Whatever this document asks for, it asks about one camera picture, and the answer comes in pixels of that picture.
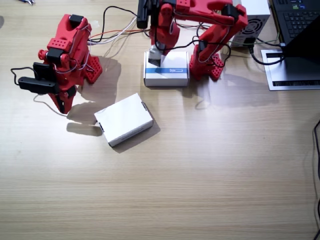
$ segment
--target black cable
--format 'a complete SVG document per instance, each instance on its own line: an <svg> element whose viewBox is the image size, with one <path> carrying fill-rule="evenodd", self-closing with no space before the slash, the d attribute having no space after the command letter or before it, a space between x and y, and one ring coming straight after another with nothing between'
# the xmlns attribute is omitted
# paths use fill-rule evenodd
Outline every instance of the black cable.
<svg viewBox="0 0 320 240"><path fill-rule="evenodd" d="M264 66L271 66L271 65L275 65L275 64L279 64L281 63L283 60L285 60L286 57L282 56L278 61L274 61L274 62L263 62L263 61L260 61L258 58L256 58L255 56L255 52L254 52L254 47L253 46L249 46L249 52L252 56L252 58L258 63L258 64L261 64L261 65L264 65Z"/></svg>
<svg viewBox="0 0 320 240"><path fill-rule="evenodd" d="M320 148L319 148L319 140L318 140L318 134L317 134L317 129L318 129L319 125L320 125L320 120L315 125L315 127L313 129L313 133L314 133L314 138L315 138L316 151L318 154L318 179L320 181ZM318 213L318 217L320 218L320 199L318 200L317 213ZM313 240L317 240L319 236L320 236L320 229L316 233Z"/></svg>
<svg viewBox="0 0 320 240"><path fill-rule="evenodd" d="M265 42L265 41L261 40L261 39L258 38L258 37L257 37L256 39L257 39L259 42L262 42L262 43L267 44L267 45L269 45L269 46L281 47L280 44L273 44L273 43Z"/></svg>
<svg viewBox="0 0 320 240"><path fill-rule="evenodd" d="M202 25L203 25L204 23L203 22L199 22L199 26L198 26L198 28L196 29L196 36L199 38L199 30L200 30L200 28L202 27Z"/></svg>
<svg viewBox="0 0 320 240"><path fill-rule="evenodd" d="M184 45L184 46L175 46L175 47L171 47L171 48L163 48L163 49L161 49L157 45L157 42L158 42L158 39L157 39L157 27L155 27L155 29L154 29L154 42L155 42L155 44L154 44L155 47L159 51L171 51L171 50L175 50L175 49L185 49L185 48L189 47L193 43L206 43L206 44L209 44L209 45L223 45L223 46L228 47L228 49L231 50L231 47L226 43L222 43L222 42L207 42L207 41L204 41L204 40L192 40L191 42L189 42L187 45Z"/></svg>
<svg viewBox="0 0 320 240"><path fill-rule="evenodd" d="M121 34L121 36L122 35L133 35L133 34L141 34L141 33L144 33L144 34L146 34L146 32L148 32L149 31L149 29L147 29L147 30L141 30L141 31L135 31L135 32L129 32L129 33L122 33ZM115 35L113 35L113 36L109 36L109 37L103 37L102 39L103 40L105 40L105 39L111 39L111 38L113 38Z"/></svg>
<svg viewBox="0 0 320 240"><path fill-rule="evenodd" d="M203 41L203 40L193 40L192 38L192 41L189 42L187 45L185 46L175 46L175 47L171 47L171 48L159 48L158 46L158 39L157 39L157 26L155 27L154 29L154 45L155 47L159 50L159 51L171 51L171 50L175 50L175 49L184 49L184 48L187 48L189 47L191 44L193 43L205 43L205 44L209 44L209 45L223 45L225 47L228 48L228 56L226 57L226 59L224 60L224 63L222 66L219 66L219 65L216 65L215 63L213 64L208 64L208 66L216 66L218 68L224 68L225 65L226 65L226 62L227 60L230 58L231 56L231 47L229 46L229 44L226 44L226 43L222 43L222 42L207 42L207 41Z"/></svg>
<svg viewBox="0 0 320 240"><path fill-rule="evenodd" d="M144 35L146 35L148 38L150 38L150 35L147 33L147 31L149 31L149 30L143 30L143 33L144 33Z"/></svg>
<svg viewBox="0 0 320 240"><path fill-rule="evenodd" d="M132 13L134 16L137 17L137 14L135 14L135 13L134 13L133 11L131 11L131 10L127 10L127 9L124 9L124 8L118 7L118 6L108 6L108 7L104 10L104 12L103 12L102 33L105 32L106 12L107 12L108 9L111 9L111 8L120 9L120 10L126 11L126 12L128 12L128 13ZM98 41L95 41L94 43L100 43L100 42L102 41L102 39L103 39L103 36L104 36L104 34L102 34L101 37L98 39Z"/></svg>
<svg viewBox="0 0 320 240"><path fill-rule="evenodd" d="M19 68L11 68L10 71L13 73L14 75L14 84L19 86L19 84L17 83L17 74L14 72L14 71L17 71L17 70L24 70L24 69L30 69L34 72L36 78L38 78L38 73L32 68L32 67L29 67L29 66L25 66L25 67L19 67Z"/></svg>

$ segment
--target cable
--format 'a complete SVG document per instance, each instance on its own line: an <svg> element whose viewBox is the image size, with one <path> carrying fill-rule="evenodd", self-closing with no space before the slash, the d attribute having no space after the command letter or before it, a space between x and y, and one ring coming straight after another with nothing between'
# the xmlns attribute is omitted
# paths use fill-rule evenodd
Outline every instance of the cable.
<svg viewBox="0 0 320 240"><path fill-rule="evenodd" d="M199 38L199 30L200 30L200 28L202 27L202 25L203 25L204 23L203 22L199 22L199 26L198 26L198 28L196 29L196 36Z"/></svg>
<svg viewBox="0 0 320 240"><path fill-rule="evenodd" d="M226 31L223 39L221 40L221 43L226 39L226 37L228 36L229 34L229 31L230 31L230 27L228 28L228 30ZM211 55L207 58L207 60L205 61L200 61L200 59L198 60L199 63L206 63L207 61L209 61L209 59L211 59L212 55L216 53L217 49L218 49L219 45L216 46L216 48L214 49L214 51L211 53Z"/></svg>
<svg viewBox="0 0 320 240"><path fill-rule="evenodd" d="M274 62L263 62L263 61L260 61L256 58L255 56L255 52L254 52L254 47L253 46L250 46L248 47L249 48L249 52L252 56L252 58L258 63L258 64L261 64L261 65L264 65L264 66L271 66L271 65L275 65L275 64L279 64L281 63L283 60L285 60L285 56L281 56L281 58L278 60L278 61L274 61Z"/></svg>
<svg viewBox="0 0 320 240"><path fill-rule="evenodd" d="M105 32L102 32L102 33L98 33L98 34L96 34L96 35L93 35L93 36L91 36L90 38L94 38L94 37L96 37L96 36L100 36L100 35L103 35L103 34L109 34L109 33L114 33L114 32L121 32L122 30L112 30L112 31L105 31ZM133 32L140 32L141 30L140 29L136 29L136 30L126 30L125 32L126 33L133 33Z"/></svg>
<svg viewBox="0 0 320 240"><path fill-rule="evenodd" d="M141 30L141 31L135 31L135 32L130 32L130 33L123 33L123 34L121 34L122 36L123 35L129 35L129 36L131 36L131 35L133 35L133 34L141 34L141 33L143 33L144 31L143 30ZM113 38L114 36L109 36L109 37L103 37L102 39L111 39L111 38Z"/></svg>
<svg viewBox="0 0 320 240"><path fill-rule="evenodd" d="M131 14L133 14L135 17L137 17L137 14L135 14L133 11L131 11L131 10L127 10L127 9L124 9L124 8L122 8L122 7L118 7L118 6L108 6L105 10L104 10L104 12L103 12L103 25L102 25L102 33L105 31L105 25L106 25L106 12L107 12L107 10L108 9L111 9L111 8L114 8L114 9L120 9L120 10L123 10L123 11L125 11L125 12L128 12L128 13L131 13ZM96 41L96 43L100 43L101 41L102 41L102 39L103 39L103 34L101 35L101 37L100 37L100 39L98 40L98 41Z"/></svg>
<svg viewBox="0 0 320 240"><path fill-rule="evenodd" d="M132 24L134 24L134 22L136 21L137 17L135 16L131 22L121 31L119 32L116 36L112 37L111 39L109 40L106 40L106 41L103 41L103 42L95 42L95 41L88 41L88 43L91 42L92 45L100 45L100 44L108 44L110 42L112 42L113 40L116 40L121 34L123 34L128 28L131 27Z"/></svg>
<svg viewBox="0 0 320 240"><path fill-rule="evenodd" d="M88 60L89 60L90 53L91 53L91 45L92 45L92 43L90 42L90 48L89 48L89 52L88 52L88 54L86 56L85 64L81 68L79 68L78 70L82 70L82 69L84 69L86 67L86 65L88 63Z"/></svg>
<svg viewBox="0 0 320 240"><path fill-rule="evenodd" d="M273 43L268 43L268 42L265 42L265 41L263 41L263 40L261 40L260 38L256 38L259 42L262 42L262 43L264 43L264 44L267 44L267 45L269 45L269 46L273 46L273 47L280 47L280 44L273 44Z"/></svg>
<svg viewBox="0 0 320 240"><path fill-rule="evenodd" d="M202 19L206 19L207 21L214 21L214 24L220 24L220 25L223 25L223 26L228 26L228 27L232 27L235 23L233 24L225 24L225 23L222 23L222 22L219 22L217 20L214 20L210 17L206 17L206 16L199 16L199 15L192 15L192 14L184 14L184 13L181 13L181 12L176 12L175 10L173 10L174 14L178 15L178 16L183 16L183 17L196 17L196 18L202 18Z"/></svg>
<svg viewBox="0 0 320 240"><path fill-rule="evenodd" d="M319 125L320 125L320 120L315 125L315 127L313 129L313 133L314 133L314 138L315 138L316 151L317 151L317 155L318 155L318 169L317 169L317 172L318 172L318 179L320 181L320 148L319 148L319 140L318 140L318 133L317 133L317 129L318 129ZM320 199L318 200L317 213L318 213L318 217L320 218ZM320 236L320 229L316 233L316 235L315 235L313 240L317 240L319 236Z"/></svg>
<svg viewBox="0 0 320 240"><path fill-rule="evenodd" d="M39 75L38 73L32 68L32 67L29 67L29 66L25 66L25 67L19 67L19 68L11 68L10 71L13 73L14 75L14 84L19 86L19 84L17 83L17 74L14 72L14 71L17 71L17 70L24 70L24 69L30 69L34 72L34 75L35 75L35 78L39 78Z"/></svg>
<svg viewBox="0 0 320 240"><path fill-rule="evenodd" d="M71 58L70 60L75 61L75 65L74 65L73 68L69 69L68 71L58 71L58 70L57 70L57 66L53 63L52 65L53 65L53 67L54 67L54 71L55 71L57 74L68 74L68 73L71 73L73 70L75 70L75 69L77 68L78 63L77 63L77 60L75 60L75 59L73 59L73 58Z"/></svg>
<svg viewBox="0 0 320 240"><path fill-rule="evenodd" d="M229 41L229 43L241 44L243 46L260 45L260 44L267 44L267 43L275 42L279 39L279 37L280 37L280 32L278 32L276 39L270 40L270 41L255 42L255 43L243 43L243 42L237 42L237 41Z"/></svg>

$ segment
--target computer power supply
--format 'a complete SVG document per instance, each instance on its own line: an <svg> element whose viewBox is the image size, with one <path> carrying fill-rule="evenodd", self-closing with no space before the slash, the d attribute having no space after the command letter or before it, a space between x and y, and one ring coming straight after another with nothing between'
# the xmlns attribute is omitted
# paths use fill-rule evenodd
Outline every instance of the computer power supply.
<svg viewBox="0 0 320 240"><path fill-rule="evenodd" d="M248 26L234 36L230 45L232 48L254 43L270 17L268 0L233 0L234 6L238 4L246 8Z"/></svg>

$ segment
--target white cardboard box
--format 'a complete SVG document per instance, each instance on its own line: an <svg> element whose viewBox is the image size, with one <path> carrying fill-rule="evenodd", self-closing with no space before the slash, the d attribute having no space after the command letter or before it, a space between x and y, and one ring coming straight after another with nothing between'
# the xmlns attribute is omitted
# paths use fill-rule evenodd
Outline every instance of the white cardboard box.
<svg viewBox="0 0 320 240"><path fill-rule="evenodd" d="M149 52L144 53L143 79L146 87L187 87L190 80L189 54L171 51L161 57L161 67L148 62Z"/></svg>
<svg viewBox="0 0 320 240"><path fill-rule="evenodd" d="M96 112L94 116L111 147L154 124L138 93Z"/></svg>

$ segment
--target wood grain surface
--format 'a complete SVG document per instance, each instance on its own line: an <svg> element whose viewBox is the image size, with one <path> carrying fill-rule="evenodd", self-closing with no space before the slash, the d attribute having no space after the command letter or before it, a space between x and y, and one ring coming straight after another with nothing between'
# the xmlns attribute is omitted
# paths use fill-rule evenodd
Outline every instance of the wood grain surface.
<svg viewBox="0 0 320 240"><path fill-rule="evenodd" d="M218 82L150 89L145 35L93 46L103 74L67 116L14 85L10 68L39 61L63 14L98 21L97 34L110 5L136 12L138 0L0 0L0 239L313 239L319 91L269 91L246 50L232 52ZM132 17L110 9L105 29ZM182 29L178 45L194 35ZM270 18L261 38L276 35ZM262 48L272 47L256 47L259 58ZM93 113L135 93L155 126L112 149Z"/></svg>

